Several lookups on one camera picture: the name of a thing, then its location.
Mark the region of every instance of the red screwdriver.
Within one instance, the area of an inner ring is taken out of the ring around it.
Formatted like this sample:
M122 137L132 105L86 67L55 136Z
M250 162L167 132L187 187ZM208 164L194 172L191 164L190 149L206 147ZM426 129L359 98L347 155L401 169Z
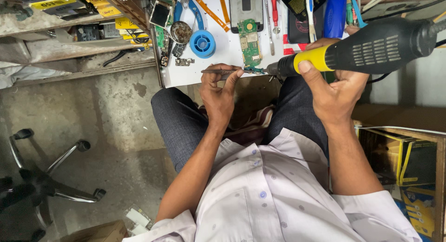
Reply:
M272 31L276 34L276 39L279 39L280 28L277 26L279 17L277 15L277 0L271 0L272 4L272 21L274 22L274 28Z

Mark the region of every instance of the hand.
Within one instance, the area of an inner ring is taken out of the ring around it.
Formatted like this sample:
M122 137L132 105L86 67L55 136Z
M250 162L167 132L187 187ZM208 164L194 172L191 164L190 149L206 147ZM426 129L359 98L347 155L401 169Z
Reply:
M358 31L359 28L348 26L346 30L351 35ZM307 45L306 50L319 48L338 41L339 39L322 38ZM361 97L368 74L335 70L334 75L337 81L328 84L311 62L299 62L298 68L313 93L313 108L316 115L321 119L327 134L330 134L330 131L337 130L338 127L349 128L351 113L355 103Z
M203 99L209 117L209 128L214 128L216 131L223 131L224 133L234 111L234 88L244 71L241 67L223 63L211 65L207 69L237 70L229 75L223 88L217 87L217 82L222 77L221 74L204 73L201 77L200 96Z

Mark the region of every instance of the white shirt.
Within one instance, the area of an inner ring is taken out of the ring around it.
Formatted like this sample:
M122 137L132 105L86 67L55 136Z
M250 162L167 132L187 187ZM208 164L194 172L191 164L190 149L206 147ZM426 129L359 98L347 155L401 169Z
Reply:
M327 159L313 141L283 128L267 146L220 143L195 216L124 242L421 242L387 191L330 195Z

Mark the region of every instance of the yellow handle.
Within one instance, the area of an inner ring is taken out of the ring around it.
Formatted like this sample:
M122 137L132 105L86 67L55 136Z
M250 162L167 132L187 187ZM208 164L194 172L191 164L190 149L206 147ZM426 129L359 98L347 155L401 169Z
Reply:
M296 72L298 74L300 74L299 69L298 69L298 64L301 61L310 61L311 63L313 63L315 68L321 72L322 71L334 71L334 70L330 69L329 67L327 67L327 64L325 63L325 52L328 47L329 47L329 45L323 46L323 47L320 47L320 48L317 48L314 50L309 50L309 51L304 51L304 52L298 53L294 57L294 69L296 70Z

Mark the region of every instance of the person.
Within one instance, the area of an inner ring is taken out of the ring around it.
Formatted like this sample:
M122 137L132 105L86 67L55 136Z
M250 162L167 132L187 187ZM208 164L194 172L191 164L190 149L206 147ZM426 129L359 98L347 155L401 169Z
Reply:
M320 39L313 49L335 42ZM261 145L222 141L239 69L203 74L208 119L176 88L152 98L155 120L178 172L152 229L139 241L421 241L385 191L355 134L351 113L367 74L336 70L328 84L309 61L285 79ZM327 159L333 194L329 194Z

